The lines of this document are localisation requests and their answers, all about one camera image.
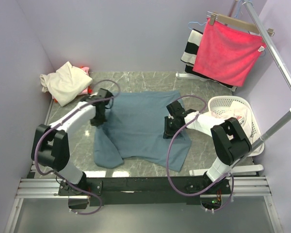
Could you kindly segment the blue t shirt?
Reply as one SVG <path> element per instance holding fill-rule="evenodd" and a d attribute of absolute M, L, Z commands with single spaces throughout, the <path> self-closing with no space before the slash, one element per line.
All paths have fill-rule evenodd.
<path fill-rule="evenodd" d="M 107 121 L 96 128 L 94 162 L 115 168 L 124 159 L 137 157 L 166 166 L 170 139 L 163 138 L 167 105 L 180 97 L 178 91 L 121 93 L 106 111 Z M 192 141 L 182 131 L 174 140 L 169 155 L 169 169 L 179 172 Z"/>

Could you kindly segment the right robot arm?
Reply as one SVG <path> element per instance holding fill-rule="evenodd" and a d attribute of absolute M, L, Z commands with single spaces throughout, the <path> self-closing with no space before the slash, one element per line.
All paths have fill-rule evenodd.
<path fill-rule="evenodd" d="M 252 150 L 245 131 L 235 117 L 218 119 L 201 114 L 196 110 L 185 110 L 179 101 L 167 105 L 169 116 L 164 118 L 163 138 L 170 138 L 166 166 L 169 167 L 169 155 L 172 144 L 185 128 L 202 132 L 212 137 L 217 158 L 204 173 L 203 188 L 213 194 L 220 188 L 219 178 L 231 171 L 231 166 Z"/>

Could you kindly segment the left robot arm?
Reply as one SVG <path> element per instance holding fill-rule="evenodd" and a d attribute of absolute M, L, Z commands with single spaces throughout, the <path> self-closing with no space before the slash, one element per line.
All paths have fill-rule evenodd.
<path fill-rule="evenodd" d="M 114 95 L 99 89 L 95 95 L 83 97 L 77 106 L 61 119 L 36 128 L 31 158 L 37 166 L 49 167 L 60 177 L 70 183 L 70 189 L 76 195 L 87 190 L 86 174 L 70 161 L 69 139 L 71 135 L 85 123 L 94 127 L 105 123 L 105 112 Z"/>

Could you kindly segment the cream folded t shirt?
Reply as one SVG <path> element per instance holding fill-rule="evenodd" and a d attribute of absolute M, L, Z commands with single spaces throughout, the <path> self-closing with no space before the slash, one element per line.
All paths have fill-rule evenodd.
<path fill-rule="evenodd" d="M 69 104 L 84 90 L 81 86 L 81 75 L 84 72 L 80 67 L 73 66 L 69 61 L 55 72 L 41 74 L 42 92 L 49 92 L 61 107 Z"/>

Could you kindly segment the pink folded t shirt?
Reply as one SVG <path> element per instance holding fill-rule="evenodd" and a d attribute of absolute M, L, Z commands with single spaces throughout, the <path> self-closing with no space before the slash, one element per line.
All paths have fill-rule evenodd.
<path fill-rule="evenodd" d="M 81 75 L 81 86 L 84 87 L 84 90 L 82 90 L 79 95 L 92 94 L 92 81 L 90 81 L 89 67 L 81 67 L 81 70 L 84 72 L 84 74 Z"/>

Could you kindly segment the white laundry basket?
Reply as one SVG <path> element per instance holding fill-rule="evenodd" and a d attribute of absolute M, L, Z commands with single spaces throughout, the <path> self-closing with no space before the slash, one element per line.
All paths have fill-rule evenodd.
<path fill-rule="evenodd" d="M 252 112 L 250 104 L 243 98 L 237 96 L 216 96 L 209 100 L 208 110 L 214 111 L 217 114 L 222 114 L 229 109 L 233 101 L 240 102 L 247 106 L 252 113 L 252 133 L 249 139 L 250 143 L 254 143 L 261 136 L 258 124 L 256 122 L 255 116 Z"/>

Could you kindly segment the black base beam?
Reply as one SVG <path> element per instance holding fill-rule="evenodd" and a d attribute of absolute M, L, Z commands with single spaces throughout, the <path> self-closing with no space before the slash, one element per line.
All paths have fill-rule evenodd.
<path fill-rule="evenodd" d="M 181 192 L 193 194 L 208 186 L 202 176 L 180 176 L 171 177 L 173 184 Z M 188 205 L 199 205 L 201 196 L 186 197 L 177 193 L 170 185 L 167 177 L 120 177 L 120 178 L 87 178 L 87 190 L 96 194 L 102 199 L 105 205 L 116 204 L 165 204 L 165 203 L 186 203 Z M 215 197 L 219 194 L 228 195 L 231 188 L 228 179 L 215 184 L 202 195 Z M 70 187 L 66 182 L 61 181 L 58 190 L 60 197 L 86 195 Z M 81 199 L 74 201 L 69 198 L 69 205 L 76 209 L 77 206 L 85 209 L 85 203 L 90 206 L 99 206 L 99 200 L 89 197 L 88 200 Z"/>

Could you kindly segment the white t shirt in basket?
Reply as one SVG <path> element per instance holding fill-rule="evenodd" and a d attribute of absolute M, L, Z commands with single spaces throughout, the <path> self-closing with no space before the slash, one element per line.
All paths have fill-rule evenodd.
<path fill-rule="evenodd" d="M 222 114 L 217 114 L 214 111 L 209 111 L 209 112 L 206 112 L 205 115 L 211 116 L 214 118 L 218 118 L 218 119 L 223 119 L 223 120 L 234 117 L 239 121 L 246 136 L 248 138 L 250 138 L 250 136 L 251 136 L 251 133 L 252 133 L 252 113 L 251 113 L 251 110 L 247 106 L 245 106 L 244 104 L 242 104 L 240 102 L 233 101 L 232 104 L 230 105 L 229 109 L 226 110 Z"/>

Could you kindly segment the black white striped cloth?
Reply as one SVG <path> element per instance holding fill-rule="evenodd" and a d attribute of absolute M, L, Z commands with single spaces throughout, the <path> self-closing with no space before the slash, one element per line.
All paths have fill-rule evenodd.
<path fill-rule="evenodd" d="M 196 60 L 196 56 L 197 56 L 197 52 L 198 52 L 198 49 L 200 46 L 202 36 L 203 36 L 202 32 L 200 32 L 196 29 L 191 30 L 191 33 L 189 35 L 184 53 L 180 59 L 185 64 L 185 70 L 184 70 L 185 73 L 180 74 L 179 78 L 196 79 L 196 80 L 200 80 L 202 82 L 213 81 L 213 82 L 216 82 L 222 86 L 225 86 L 226 88 L 228 88 L 232 92 L 236 91 L 236 89 L 237 89 L 236 86 L 221 83 L 221 82 L 213 80 L 213 79 L 211 79 L 203 74 L 200 74 L 200 73 L 193 71 L 194 63 Z"/>

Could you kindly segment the red towel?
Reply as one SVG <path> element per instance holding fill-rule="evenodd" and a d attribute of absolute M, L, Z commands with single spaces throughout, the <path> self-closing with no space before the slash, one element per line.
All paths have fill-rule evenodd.
<path fill-rule="evenodd" d="M 193 71 L 232 86 L 243 86 L 267 48 L 261 36 L 241 32 L 207 19 Z"/>

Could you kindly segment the metal clothes rack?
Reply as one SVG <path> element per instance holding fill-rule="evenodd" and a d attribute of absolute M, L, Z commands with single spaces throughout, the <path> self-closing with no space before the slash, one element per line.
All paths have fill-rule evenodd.
<path fill-rule="evenodd" d="M 236 0 L 235 3 L 232 5 L 230 9 L 230 13 L 228 17 L 231 17 L 231 14 L 234 11 L 234 8 L 238 1 Z M 262 39 L 265 41 L 267 48 L 269 50 L 269 53 L 271 54 L 274 62 L 276 63 L 278 69 L 280 70 L 283 78 L 285 79 L 288 87 L 291 90 L 291 74 L 288 71 L 284 61 L 282 60 L 278 49 L 276 48 L 275 44 L 273 43 L 271 36 L 273 36 L 274 31 L 273 30 L 266 30 L 264 25 L 262 24 L 262 21 L 260 20 L 259 16 L 257 15 L 256 11 L 254 10 L 254 7 L 251 2 L 249 1 L 242 1 L 242 4 L 245 5 L 252 21 L 254 22 L 260 32 L 260 35 Z M 247 157 L 253 157 L 260 155 L 264 150 L 264 144 L 265 141 L 268 140 L 271 136 L 273 136 L 277 131 L 279 131 L 284 125 L 286 125 L 291 120 L 291 108 L 288 110 L 287 113 L 283 117 L 281 117 L 273 126 L 271 126 L 264 134 L 261 134 L 261 136 L 252 143 L 252 149 L 249 153 L 243 155 L 242 157 L 239 157 L 238 159 L 235 159 L 232 164 L 228 165 L 223 163 L 223 161 L 220 158 L 216 158 L 216 160 L 213 162 L 212 166 L 209 169 L 198 169 L 198 170 L 190 170 L 191 176 L 201 176 L 202 172 L 204 172 L 207 175 L 210 175 L 211 177 L 218 177 L 219 175 L 224 175 L 226 172 L 229 173 L 244 173 L 244 172 L 250 172 L 250 171 L 262 171 L 263 166 L 262 165 L 254 165 L 254 166 L 240 166 L 237 167 L 236 165 L 243 160 L 245 160 Z"/>

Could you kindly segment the wooden clip hanger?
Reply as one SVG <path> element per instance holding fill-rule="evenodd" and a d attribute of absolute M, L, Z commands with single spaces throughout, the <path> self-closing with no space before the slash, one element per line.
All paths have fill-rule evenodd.
<path fill-rule="evenodd" d="M 216 12 L 207 12 L 207 16 L 210 18 L 210 25 L 213 25 L 215 21 L 218 21 L 226 26 L 233 26 L 250 33 L 260 34 L 257 26 L 253 23 L 245 22 L 236 18 L 228 17 Z"/>

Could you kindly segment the aluminium rail frame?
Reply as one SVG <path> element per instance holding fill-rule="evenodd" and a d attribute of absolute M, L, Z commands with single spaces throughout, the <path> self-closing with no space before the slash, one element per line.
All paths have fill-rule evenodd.
<path fill-rule="evenodd" d="M 276 233 L 283 232 L 283 228 L 280 223 L 280 219 L 278 216 L 278 213 L 274 206 L 274 201 L 272 199 L 272 194 L 268 185 L 268 182 L 266 180 L 266 177 L 262 176 L 247 176 L 247 172 L 244 173 L 229 173 L 229 175 L 233 175 L 234 179 L 231 180 L 229 176 L 225 178 L 221 178 L 217 183 L 220 181 L 223 181 L 224 179 L 229 180 L 231 193 L 228 195 L 222 195 L 219 194 L 215 197 L 210 197 L 210 195 L 202 195 L 202 193 L 209 190 L 211 187 L 213 187 L 217 183 L 213 183 L 210 187 L 206 187 L 202 189 L 201 191 L 193 194 L 187 194 L 184 192 L 181 192 L 179 189 L 176 188 L 176 186 L 173 184 L 171 177 L 167 177 L 171 187 L 180 195 L 186 196 L 186 197 L 194 197 L 194 196 L 201 196 L 201 203 L 203 204 L 204 200 L 210 200 L 214 199 L 216 197 L 226 197 L 227 201 L 225 203 L 222 203 L 222 205 L 226 205 L 230 203 L 233 199 L 233 197 L 259 197 L 263 196 L 264 200 L 267 204 L 267 211 L 273 226 L 273 230 Z M 60 197 L 58 195 L 58 190 L 60 188 L 60 183 L 56 181 L 56 179 L 34 179 L 34 178 L 25 178 L 20 181 L 20 185 L 18 187 L 17 193 L 16 193 L 16 200 L 14 203 L 14 209 L 10 214 L 8 224 L 6 226 L 5 232 L 12 233 L 14 232 L 16 228 L 16 222 L 18 220 L 18 215 L 20 212 L 20 208 L 22 206 L 22 203 L 24 199 L 48 199 L 48 198 L 72 198 L 74 201 L 80 201 L 81 199 L 88 200 L 89 197 L 95 197 L 99 200 L 99 206 L 97 206 L 98 209 L 101 209 L 104 205 L 102 203 L 102 199 L 98 197 L 96 194 L 92 192 L 84 192 L 86 195 L 83 195 L 81 197 L 76 196 L 65 196 Z M 79 191 L 75 186 L 71 186 L 73 189 Z M 85 203 L 85 207 L 90 206 L 87 201 Z M 84 210 L 81 207 L 78 207 L 76 209 L 73 209 L 73 207 L 70 206 L 70 209 L 75 211 L 79 215 L 84 214 Z"/>

